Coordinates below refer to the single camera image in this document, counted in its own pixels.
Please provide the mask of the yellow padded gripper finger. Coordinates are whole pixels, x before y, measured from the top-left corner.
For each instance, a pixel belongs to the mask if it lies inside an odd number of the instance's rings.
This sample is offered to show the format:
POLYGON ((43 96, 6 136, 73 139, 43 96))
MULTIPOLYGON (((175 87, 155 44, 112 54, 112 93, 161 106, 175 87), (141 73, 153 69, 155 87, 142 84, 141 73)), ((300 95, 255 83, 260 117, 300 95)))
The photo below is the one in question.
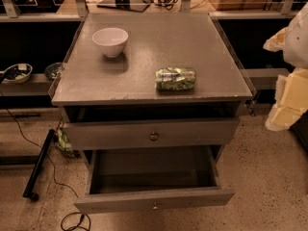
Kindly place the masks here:
POLYGON ((288 130, 308 111, 308 70, 297 68, 276 81, 275 104, 266 120, 271 131, 288 130))

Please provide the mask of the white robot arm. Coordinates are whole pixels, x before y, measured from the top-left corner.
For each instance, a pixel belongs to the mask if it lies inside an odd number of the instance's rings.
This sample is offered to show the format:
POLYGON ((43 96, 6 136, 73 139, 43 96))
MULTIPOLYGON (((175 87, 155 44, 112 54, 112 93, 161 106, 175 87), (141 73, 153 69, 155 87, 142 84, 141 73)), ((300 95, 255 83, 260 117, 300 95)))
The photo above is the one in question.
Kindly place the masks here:
POLYGON ((282 51, 284 62, 295 68, 288 76, 278 76, 275 104, 265 123, 271 131, 288 130, 308 111, 308 4, 263 48, 282 51))

